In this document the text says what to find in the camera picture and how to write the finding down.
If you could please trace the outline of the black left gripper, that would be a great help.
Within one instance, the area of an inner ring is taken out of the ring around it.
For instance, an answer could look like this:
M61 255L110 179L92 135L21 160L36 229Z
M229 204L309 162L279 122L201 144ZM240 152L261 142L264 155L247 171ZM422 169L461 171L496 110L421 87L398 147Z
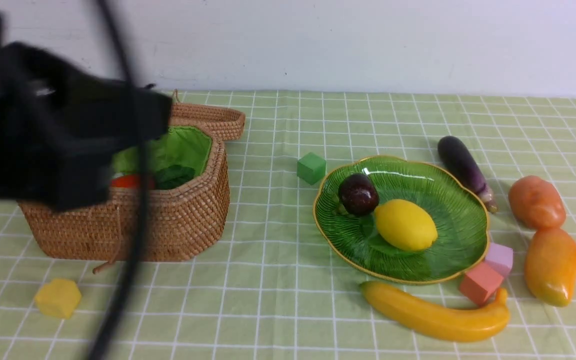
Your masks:
M114 155L163 136L172 100L41 48L0 47L0 200L70 211L109 198Z

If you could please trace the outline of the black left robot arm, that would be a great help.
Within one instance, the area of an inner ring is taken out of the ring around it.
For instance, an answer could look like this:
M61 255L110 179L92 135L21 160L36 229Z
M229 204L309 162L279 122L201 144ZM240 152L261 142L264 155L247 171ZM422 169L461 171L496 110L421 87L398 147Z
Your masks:
M116 153L164 135L172 99L84 71L23 42L2 43L0 200L58 212L108 200Z

